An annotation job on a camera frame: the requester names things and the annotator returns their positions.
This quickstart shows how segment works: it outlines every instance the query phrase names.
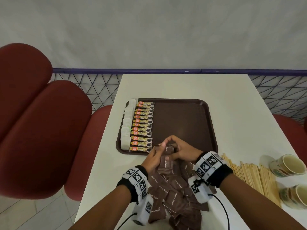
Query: plastic tray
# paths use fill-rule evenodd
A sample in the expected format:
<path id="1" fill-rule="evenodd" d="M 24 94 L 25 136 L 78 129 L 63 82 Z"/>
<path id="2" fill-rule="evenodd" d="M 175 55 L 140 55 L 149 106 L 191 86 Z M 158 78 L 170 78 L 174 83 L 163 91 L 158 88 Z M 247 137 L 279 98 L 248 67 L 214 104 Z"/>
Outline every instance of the plastic tray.
<path id="1" fill-rule="evenodd" d="M 151 129 L 153 145 L 162 143 L 170 135 L 175 135 L 202 151 L 218 153 L 209 107 L 204 101 L 199 99 L 160 98 L 139 98 L 138 100 L 155 103 Z M 116 140 L 116 148 L 123 154 L 148 154 L 122 150 L 120 148 L 120 129 Z"/>

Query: floor tile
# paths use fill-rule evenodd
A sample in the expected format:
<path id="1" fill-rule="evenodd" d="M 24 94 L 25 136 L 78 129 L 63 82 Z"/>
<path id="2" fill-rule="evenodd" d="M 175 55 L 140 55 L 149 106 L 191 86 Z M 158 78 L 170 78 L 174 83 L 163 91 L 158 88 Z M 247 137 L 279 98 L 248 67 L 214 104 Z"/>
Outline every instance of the floor tile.
<path id="1" fill-rule="evenodd" d="M 56 200 L 61 195 L 62 195 L 62 191 L 59 190 L 55 195 L 49 198 L 35 200 L 37 212 L 40 212 L 42 209 L 44 209 L 46 206 L 48 206 L 50 203 L 52 203 L 54 200 Z"/>
<path id="2" fill-rule="evenodd" d="M 61 195 L 17 230 L 55 230 L 69 217 L 64 197 Z"/>
<path id="3" fill-rule="evenodd" d="M 70 216 L 73 216 L 73 214 L 75 214 L 78 211 L 80 202 L 71 200 L 66 194 L 64 194 L 63 196 L 65 199 L 69 214 Z"/>
<path id="4" fill-rule="evenodd" d="M 20 200 L 0 214 L 0 229 L 16 230 L 35 214 L 33 200 Z"/>
<path id="5" fill-rule="evenodd" d="M 0 213 L 17 203 L 20 199 L 7 198 L 0 196 Z"/>
<path id="6" fill-rule="evenodd" d="M 72 224 L 75 223 L 75 219 L 76 219 L 77 213 L 73 214 L 71 218 Z"/>
<path id="7" fill-rule="evenodd" d="M 70 218 L 66 220 L 60 227 L 58 227 L 56 230 L 68 230 L 72 226 Z"/>

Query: pile of sugar packets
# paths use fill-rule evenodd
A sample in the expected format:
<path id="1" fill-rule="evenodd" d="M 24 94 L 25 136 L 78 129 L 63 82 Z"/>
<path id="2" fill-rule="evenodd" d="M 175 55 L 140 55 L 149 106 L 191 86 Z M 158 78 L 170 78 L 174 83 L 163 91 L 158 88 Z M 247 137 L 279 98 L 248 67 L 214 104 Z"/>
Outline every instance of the pile of sugar packets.
<path id="1" fill-rule="evenodd" d="M 121 149 L 129 152 L 150 152 L 154 102 L 129 100 L 120 131 Z"/>

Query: paper cup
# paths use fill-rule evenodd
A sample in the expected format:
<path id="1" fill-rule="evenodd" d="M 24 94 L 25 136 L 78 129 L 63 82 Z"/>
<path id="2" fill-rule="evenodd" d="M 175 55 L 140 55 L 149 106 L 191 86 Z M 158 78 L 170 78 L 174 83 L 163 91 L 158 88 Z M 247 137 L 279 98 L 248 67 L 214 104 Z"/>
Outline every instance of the paper cup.
<path id="1" fill-rule="evenodd" d="M 280 199 L 290 208 L 307 209 L 307 185 L 295 185 L 279 191 Z"/>
<path id="2" fill-rule="evenodd" d="M 286 154 L 269 164 L 271 172 L 280 178 L 306 173 L 306 165 L 294 155 Z"/>

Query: left hand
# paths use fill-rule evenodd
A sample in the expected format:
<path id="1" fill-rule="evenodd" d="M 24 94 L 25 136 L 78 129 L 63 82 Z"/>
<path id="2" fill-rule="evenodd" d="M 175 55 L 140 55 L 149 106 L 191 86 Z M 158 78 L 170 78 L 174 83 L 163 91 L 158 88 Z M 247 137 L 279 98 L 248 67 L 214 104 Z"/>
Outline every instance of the left hand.
<path id="1" fill-rule="evenodd" d="M 143 166 L 146 169 L 148 174 L 150 174 L 160 164 L 160 158 L 163 151 L 165 150 L 165 147 L 166 147 L 165 142 L 160 144 L 160 146 L 157 148 L 153 147 L 153 149 L 147 155 L 144 162 L 141 164 L 141 166 Z"/>

